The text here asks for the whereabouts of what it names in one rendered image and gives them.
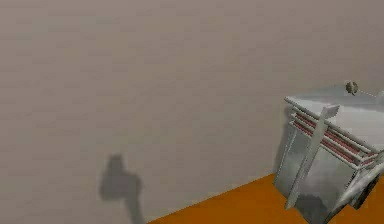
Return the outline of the small brown round object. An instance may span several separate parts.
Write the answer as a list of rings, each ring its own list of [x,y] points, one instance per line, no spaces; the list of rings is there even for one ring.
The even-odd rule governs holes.
[[[346,91],[351,94],[355,95],[357,91],[359,90],[359,87],[356,82],[350,81],[346,84]]]

